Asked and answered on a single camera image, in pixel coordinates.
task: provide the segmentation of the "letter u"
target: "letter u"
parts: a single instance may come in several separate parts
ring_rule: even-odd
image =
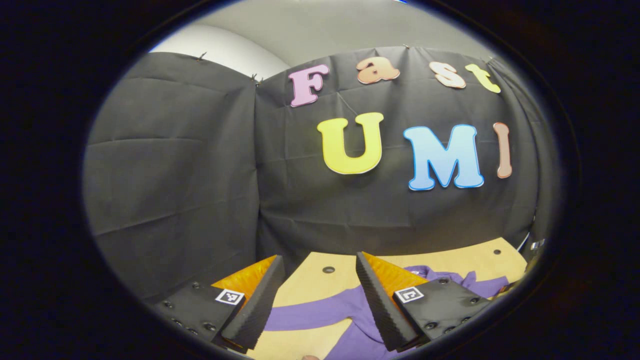
[[[376,167],[382,158],[380,122],[383,119],[381,113],[364,113],[356,117],[356,122],[362,125],[365,144],[364,154],[357,158],[349,157],[344,151],[344,128],[349,123],[347,119],[325,120],[318,124],[326,166],[338,174],[362,174]]]

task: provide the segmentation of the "screw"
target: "screw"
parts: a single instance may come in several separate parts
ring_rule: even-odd
[[[207,329],[209,331],[215,331],[216,330],[216,327],[213,326],[212,323],[208,323],[208,322],[203,323],[202,327],[204,327],[205,329]]]

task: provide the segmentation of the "ceiling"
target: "ceiling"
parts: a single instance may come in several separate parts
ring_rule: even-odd
[[[289,66],[368,47],[421,46],[488,60],[451,21],[396,0],[244,0],[197,21],[241,35]]]

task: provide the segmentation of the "white wall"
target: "white wall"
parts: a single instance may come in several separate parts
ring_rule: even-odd
[[[219,63],[244,75],[269,78],[290,66],[260,45],[230,31],[203,24],[191,24],[168,37],[154,52],[192,55]]]

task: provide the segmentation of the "black fabric backdrop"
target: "black fabric backdrop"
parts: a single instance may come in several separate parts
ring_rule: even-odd
[[[371,56],[388,58],[400,76],[358,82],[355,66]],[[452,65],[467,87],[440,84],[431,61]],[[465,70],[470,63],[488,71],[502,92],[480,85]],[[320,64],[330,73],[318,100],[292,108],[288,75]],[[148,54],[114,89],[90,135],[84,196],[91,227],[118,275],[148,301],[273,254],[284,256],[290,274],[310,251],[415,254],[500,236],[517,247],[531,230],[540,189],[548,187],[540,167],[551,165],[536,146],[552,142],[540,126],[549,119],[518,84],[495,60],[415,47],[336,54],[258,86],[209,61]],[[358,175],[331,171],[316,126],[348,119],[346,152],[359,156],[364,138],[354,119],[369,112],[384,115],[380,163]],[[496,122],[510,130],[507,179],[496,176]],[[428,126],[446,146],[457,124],[477,129],[484,185],[410,190],[413,152],[403,131]]]

